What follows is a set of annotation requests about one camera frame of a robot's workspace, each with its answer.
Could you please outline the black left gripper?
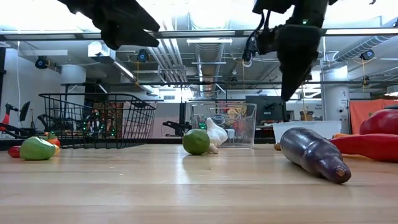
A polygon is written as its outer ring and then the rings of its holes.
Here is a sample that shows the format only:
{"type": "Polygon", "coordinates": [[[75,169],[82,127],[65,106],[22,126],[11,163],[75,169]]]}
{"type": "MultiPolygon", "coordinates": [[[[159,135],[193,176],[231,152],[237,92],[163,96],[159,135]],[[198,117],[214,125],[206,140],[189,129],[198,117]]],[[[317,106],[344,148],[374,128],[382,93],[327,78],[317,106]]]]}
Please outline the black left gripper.
{"type": "MultiPolygon", "coordinates": [[[[101,30],[107,22],[117,25],[134,22],[140,29],[159,31],[160,25],[135,0],[58,0],[66,5],[72,14],[83,14],[93,25],[101,30]]],[[[122,45],[157,47],[159,41],[144,30],[101,31],[105,44],[118,50],[122,45]]]]}

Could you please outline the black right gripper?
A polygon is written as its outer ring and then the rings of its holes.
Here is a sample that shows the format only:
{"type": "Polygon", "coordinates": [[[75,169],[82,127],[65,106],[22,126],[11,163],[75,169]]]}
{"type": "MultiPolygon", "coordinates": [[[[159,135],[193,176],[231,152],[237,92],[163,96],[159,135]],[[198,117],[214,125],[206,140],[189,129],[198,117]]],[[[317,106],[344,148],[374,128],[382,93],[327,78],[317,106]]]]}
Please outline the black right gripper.
{"type": "Polygon", "coordinates": [[[258,0],[257,13],[267,11],[257,34],[259,54],[277,52],[282,73],[281,98],[287,101],[311,72],[318,57],[321,29],[328,0],[258,0]],[[284,14],[293,8],[284,24],[269,27],[273,12],[284,14]]]}

